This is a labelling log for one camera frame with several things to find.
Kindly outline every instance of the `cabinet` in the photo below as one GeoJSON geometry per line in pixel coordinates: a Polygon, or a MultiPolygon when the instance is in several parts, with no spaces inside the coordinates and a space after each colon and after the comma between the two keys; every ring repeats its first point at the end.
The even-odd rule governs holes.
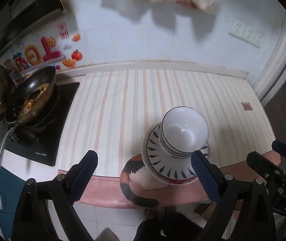
{"type": "Polygon", "coordinates": [[[1,167],[0,169],[0,227],[5,240],[10,240],[16,207],[25,181],[1,167]]]}

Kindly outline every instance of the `person's leg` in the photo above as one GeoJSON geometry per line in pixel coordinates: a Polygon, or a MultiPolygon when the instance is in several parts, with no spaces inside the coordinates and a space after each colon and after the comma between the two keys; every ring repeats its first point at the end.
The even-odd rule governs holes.
{"type": "Polygon", "coordinates": [[[194,241],[202,228],[180,213],[168,213],[161,219],[161,228],[168,240],[194,241]]]}
{"type": "Polygon", "coordinates": [[[155,210],[150,208],[144,212],[147,220],[143,221],[137,228],[133,241],[162,241],[166,237],[161,235],[161,223],[157,219],[155,210]]]}

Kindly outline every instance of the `electrical outlet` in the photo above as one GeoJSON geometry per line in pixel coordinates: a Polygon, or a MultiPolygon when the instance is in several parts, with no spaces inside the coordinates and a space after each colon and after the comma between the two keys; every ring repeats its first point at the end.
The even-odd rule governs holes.
{"type": "Polygon", "coordinates": [[[261,46],[261,43],[262,43],[262,40],[263,40],[263,35],[259,32],[256,32],[256,35],[254,37],[254,40],[253,40],[253,45],[256,46],[256,47],[259,47],[261,46]]]}
{"type": "Polygon", "coordinates": [[[237,38],[242,39],[245,28],[246,28],[245,23],[243,23],[237,19],[232,19],[231,28],[230,28],[230,31],[228,33],[230,35],[233,35],[237,38]]]}
{"type": "Polygon", "coordinates": [[[245,40],[246,42],[253,44],[255,36],[256,36],[256,30],[250,25],[246,25],[242,36],[242,40],[245,40]]]}

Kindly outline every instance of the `black stove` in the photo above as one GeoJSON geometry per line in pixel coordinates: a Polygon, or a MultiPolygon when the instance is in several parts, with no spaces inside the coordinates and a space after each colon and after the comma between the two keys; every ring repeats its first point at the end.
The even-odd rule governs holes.
{"type": "MultiPolygon", "coordinates": [[[[57,104],[41,126],[20,126],[6,140],[5,149],[24,158],[55,166],[58,145],[70,105],[79,83],[59,85],[57,104]]],[[[0,141],[9,130],[5,121],[0,123],[0,141]]]]}

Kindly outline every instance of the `metal handle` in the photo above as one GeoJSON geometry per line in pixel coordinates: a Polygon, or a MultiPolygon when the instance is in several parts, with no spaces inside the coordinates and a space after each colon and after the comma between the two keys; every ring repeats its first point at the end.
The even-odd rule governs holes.
{"type": "Polygon", "coordinates": [[[0,210],[2,210],[2,199],[1,199],[1,194],[0,194],[0,210]]]}
{"type": "Polygon", "coordinates": [[[11,127],[10,130],[7,131],[7,133],[5,134],[5,136],[1,140],[1,143],[0,143],[0,169],[1,169],[2,158],[3,158],[3,155],[4,155],[6,139],[14,132],[14,130],[15,130],[15,128],[17,126],[18,126],[18,123],[15,124],[13,127],[11,127]]]}

